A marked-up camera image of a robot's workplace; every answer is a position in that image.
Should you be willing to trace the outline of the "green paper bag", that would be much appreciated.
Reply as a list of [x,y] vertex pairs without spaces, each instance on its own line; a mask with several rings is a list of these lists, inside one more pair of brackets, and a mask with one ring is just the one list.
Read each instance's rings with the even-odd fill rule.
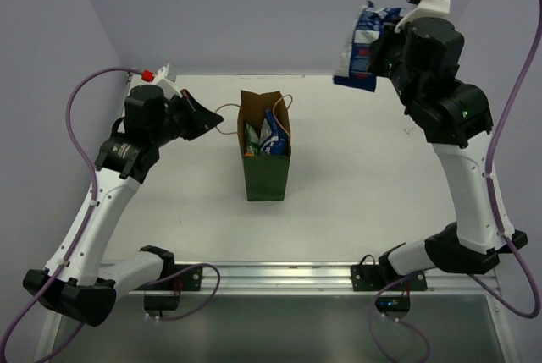
[[[231,134],[238,140],[241,163],[245,178],[246,199],[248,201],[282,201],[285,198],[286,185],[291,158],[290,107],[293,96],[283,95],[279,91],[258,94],[242,91],[238,108],[236,130]],[[289,138],[289,155],[264,155],[245,157],[245,124],[250,124],[260,138],[264,113],[271,109],[279,126]]]

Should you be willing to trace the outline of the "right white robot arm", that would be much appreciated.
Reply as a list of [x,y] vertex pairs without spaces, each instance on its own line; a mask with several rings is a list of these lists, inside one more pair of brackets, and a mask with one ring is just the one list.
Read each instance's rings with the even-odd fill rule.
[[505,215],[495,217],[485,170],[493,119],[485,93],[456,78],[463,35],[441,18],[415,19],[402,30],[393,20],[369,48],[369,70],[391,81],[404,113],[423,130],[444,170],[455,222],[427,239],[401,244],[379,257],[390,281],[412,272],[485,274],[528,243]]

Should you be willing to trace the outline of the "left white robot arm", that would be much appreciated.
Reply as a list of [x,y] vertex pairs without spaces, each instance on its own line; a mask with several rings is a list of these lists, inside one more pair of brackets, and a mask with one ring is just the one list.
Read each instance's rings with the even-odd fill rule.
[[91,187],[69,232],[43,269],[26,273],[24,288],[48,310],[97,327],[129,292],[168,280],[174,273],[168,250],[145,245],[130,259],[102,268],[104,252],[160,148],[194,140],[223,120],[186,89],[167,97],[156,85],[133,88],[124,116],[114,122],[91,166]]

